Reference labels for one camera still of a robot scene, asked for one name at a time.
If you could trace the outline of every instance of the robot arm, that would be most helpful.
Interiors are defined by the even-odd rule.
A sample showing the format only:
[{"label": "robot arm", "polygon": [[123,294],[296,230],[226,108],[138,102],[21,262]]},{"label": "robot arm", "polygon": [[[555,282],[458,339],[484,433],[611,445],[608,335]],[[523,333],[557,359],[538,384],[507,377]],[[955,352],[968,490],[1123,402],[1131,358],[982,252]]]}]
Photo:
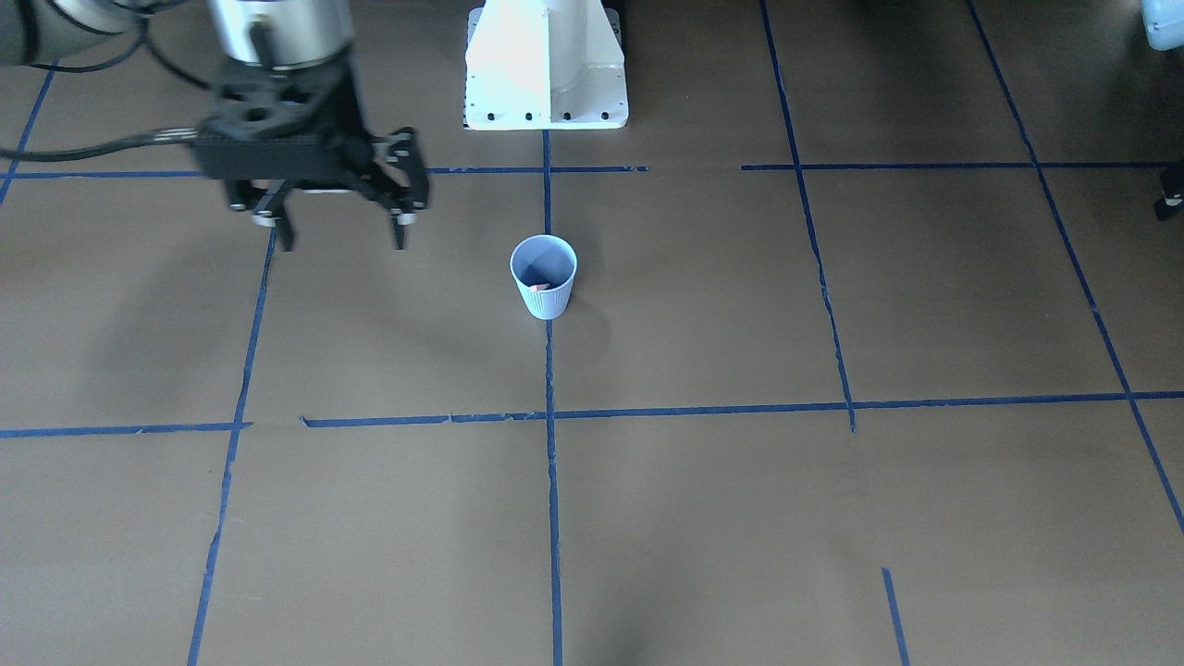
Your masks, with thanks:
[{"label": "robot arm", "polygon": [[[0,64],[51,62],[127,32],[184,0],[0,0]],[[284,206],[296,190],[353,190],[381,206],[403,249],[405,228],[427,207],[416,133],[366,129],[353,75],[346,0],[210,0],[227,58],[211,83],[213,109],[195,128],[148,133],[102,147],[5,156],[82,159],[135,146],[186,143],[231,209],[274,226],[290,250]],[[399,184],[379,162],[403,173]],[[266,186],[257,182],[268,181]]]}]

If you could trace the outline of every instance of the white mounting plate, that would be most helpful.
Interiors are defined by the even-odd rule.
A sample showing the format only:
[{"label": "white mounting plate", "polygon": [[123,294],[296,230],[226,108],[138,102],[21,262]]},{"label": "white mounting plate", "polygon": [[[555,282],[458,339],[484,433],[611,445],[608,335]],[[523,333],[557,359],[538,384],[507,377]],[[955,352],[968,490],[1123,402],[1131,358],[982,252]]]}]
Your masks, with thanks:
[{"label": "white mounting plate", "polygon": [[[612,26],[613,37],[617,45],[622,45],[620,14],[616,9],[605,9],[609,25]],[[472,34],[477,30],[481,20],[482,8],[477,7],[469,12],[468,39],[465,44],[472,41]],[[465,100],[462,119],[464,128],[472,130],[517,130],[517,129],[618,129],[625,126],[629,120],[629,98],[625,90],[625,72],[622,68],[590,68],[584,71],[579,83],[568,90],[552,91],[552,109],[555,119],[540,117],[541,114],[532,114],[527,120],[525,115],[498,114],[496,110],[482,111],[487,105],[485,97],[480,85],[471,85],[471,75],[465,78]]]}]

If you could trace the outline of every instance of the plastic cup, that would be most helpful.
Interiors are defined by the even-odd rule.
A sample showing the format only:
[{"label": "plastic cup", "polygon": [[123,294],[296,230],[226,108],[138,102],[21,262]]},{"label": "plastic cup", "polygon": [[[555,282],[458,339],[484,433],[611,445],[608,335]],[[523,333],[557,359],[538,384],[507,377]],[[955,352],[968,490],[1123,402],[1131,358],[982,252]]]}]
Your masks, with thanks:
[{"label": "plastic cup", "polygon": [[510,254],[510,273],[526,309],[543,320],[564,314],[577,264],[575,250],[558,236],[543,233],[519,243]]}]

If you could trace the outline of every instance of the black object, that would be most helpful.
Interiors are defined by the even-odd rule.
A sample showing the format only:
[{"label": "black object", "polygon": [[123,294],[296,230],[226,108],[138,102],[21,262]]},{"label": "black object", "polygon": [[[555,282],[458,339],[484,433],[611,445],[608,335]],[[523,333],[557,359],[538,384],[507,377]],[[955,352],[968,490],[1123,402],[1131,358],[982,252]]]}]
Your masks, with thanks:
[{"label": "black object", "polygon": [[[250,36],[259,60],[275,63],[266,30]],[[294,190],[353,190],[387,211],[395,246],[405,246],[407,216],[427,207],[427,171],[413,129],[386,137],[366,129],[348,50],[290,71],[227,59],[212,91],[213,114],[191,147],[201,171],[225,185],[231,209],[275,226],[289,251],[296,233],[284,201]],[[407,184],[387,175],[378,156]]]},{"label": "black object", "polygon": [[1164,198],[1156,201],[1156,218],[1166,222],[1184,210],[1184,160],[1160,173],[1159,182],[1164,186]]}]

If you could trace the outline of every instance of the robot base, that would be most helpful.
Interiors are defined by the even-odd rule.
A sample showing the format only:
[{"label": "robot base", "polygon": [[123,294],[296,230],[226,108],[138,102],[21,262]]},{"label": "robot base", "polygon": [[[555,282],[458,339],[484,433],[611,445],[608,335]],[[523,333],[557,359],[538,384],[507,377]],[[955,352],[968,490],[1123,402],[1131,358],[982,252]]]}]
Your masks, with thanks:
[{"label": "robot base", "polygon": [[469,14],[464,124],[616,129],[629,120],[620,17],[598,0],[488,0]]}]

